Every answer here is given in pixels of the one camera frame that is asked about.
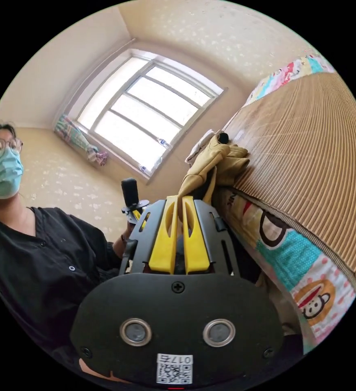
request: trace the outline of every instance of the woven mat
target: woven mat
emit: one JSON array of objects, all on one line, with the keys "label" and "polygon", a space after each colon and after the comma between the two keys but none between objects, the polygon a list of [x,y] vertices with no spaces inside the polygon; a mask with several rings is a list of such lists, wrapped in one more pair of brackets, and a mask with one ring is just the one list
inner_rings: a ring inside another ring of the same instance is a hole
[{"label": "woven mat", "polygon": [[225,131],[250,151],[234,187],[306,228],[356,276],[356,101],[341,77],[291,81]]}]

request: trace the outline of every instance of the face mask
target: face mask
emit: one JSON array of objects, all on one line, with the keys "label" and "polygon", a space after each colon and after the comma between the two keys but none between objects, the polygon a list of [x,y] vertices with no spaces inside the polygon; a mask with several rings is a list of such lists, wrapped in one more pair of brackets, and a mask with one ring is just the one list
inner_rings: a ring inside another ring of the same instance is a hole
[{"label": "face mask", "polygon": [[6,147],[0,158],[0,200],[10,198],[19,191],[22,174],[19,154]]}]

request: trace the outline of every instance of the window pane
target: window pane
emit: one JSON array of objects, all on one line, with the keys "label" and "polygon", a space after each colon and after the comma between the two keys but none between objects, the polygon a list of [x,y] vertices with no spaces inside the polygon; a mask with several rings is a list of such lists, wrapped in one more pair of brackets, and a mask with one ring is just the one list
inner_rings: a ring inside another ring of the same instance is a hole
[{"label": "window pane", "polygon": [[122,95],[112,106],[112,109],[136,122],[156,137],[168,143],[177,135],[180,128],[166,120],[157,112],[139,101]]},{"label": "window pane", "polygon": [[114,94],[148,62],[148,60],[135,57],[126,61],[102,84],[80,114],[78,121],[90,129]]},{"label": "window pane", "polygon": [[206,94],[201,92],[198,88],[180,79],[178,76],[175,76],[165,71],[164,69],[154,67],[149,72],[147,72],[146,75],[158,81],[161,81],[164,84],[167,84],[171,88],[174,88],[181,94],[190,98],[195,103],[198,103],[200,106],[203,106],[210,99]]},{"label": "window pane", "polygon": [[103,116],[95,132],[149,170],[166,151],[140,129],[110,111]]},{"label": "window pane", "polygon": [[197,111],[196,107],[183,98],[143,77],[128,92],[157,108],[181,125],[185,125]]}]

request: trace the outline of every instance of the woman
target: woman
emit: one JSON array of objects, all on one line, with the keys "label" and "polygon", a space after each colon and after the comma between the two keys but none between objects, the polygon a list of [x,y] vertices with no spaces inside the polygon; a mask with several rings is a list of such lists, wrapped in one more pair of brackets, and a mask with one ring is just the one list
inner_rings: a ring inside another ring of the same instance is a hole
[{"label": "woman", "polygon": [[69,339],[77,309],[118,274],[131,225],[114,242],[59,208],[28,208],[19,196],[22,141],[0,125],[0,295],[30,337],[65,365],[92,373]]}]

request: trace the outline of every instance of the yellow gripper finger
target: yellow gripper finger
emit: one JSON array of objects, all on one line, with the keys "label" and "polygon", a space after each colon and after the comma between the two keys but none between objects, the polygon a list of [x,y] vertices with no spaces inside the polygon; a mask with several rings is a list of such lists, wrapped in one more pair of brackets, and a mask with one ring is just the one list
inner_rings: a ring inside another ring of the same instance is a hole
[{"label": "yellow gripper finger", "polygon": [[185,248],[186,274],[204,272],[210,266],[201,226],[192,196],[182,198],[183,244]]},{"label": "yellow gripper finger", "polygon": [[177,248],[178,196],[167,197],[156,236],[149,268],[155,272],[174,274]]}]

